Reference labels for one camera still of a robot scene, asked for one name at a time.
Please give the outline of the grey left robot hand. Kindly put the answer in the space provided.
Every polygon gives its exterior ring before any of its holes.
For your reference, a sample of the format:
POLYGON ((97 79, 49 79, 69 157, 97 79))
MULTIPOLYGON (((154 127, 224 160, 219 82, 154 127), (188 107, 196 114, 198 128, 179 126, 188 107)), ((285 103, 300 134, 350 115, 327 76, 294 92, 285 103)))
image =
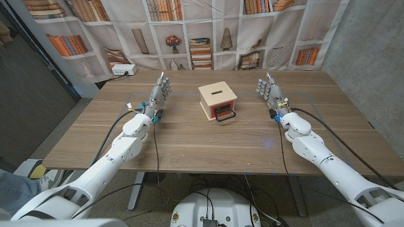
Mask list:
POLYGON ((146 102, 143 113, 151 119, 154 118, 156 113, 163 109, 171 92, 172 87, 170 79, 168 77, 164 77, 164 72, 162 71, 161 75, 157 79, 156 85, 152 89, 148 101, 146 102))

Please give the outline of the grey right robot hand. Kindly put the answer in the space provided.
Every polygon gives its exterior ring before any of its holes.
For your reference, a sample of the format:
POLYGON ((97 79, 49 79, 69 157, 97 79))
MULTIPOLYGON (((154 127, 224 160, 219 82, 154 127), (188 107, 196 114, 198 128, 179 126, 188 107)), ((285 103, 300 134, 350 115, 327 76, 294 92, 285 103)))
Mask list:
POLYGON ((270 117, 272 119, 282 118, 290 112, 288 107, 288 98, 283 95, 280 87, 276 84, 273 76, 267 72, 267 81, 258 80, 256 92, 261 95, 270 108, 270 117))

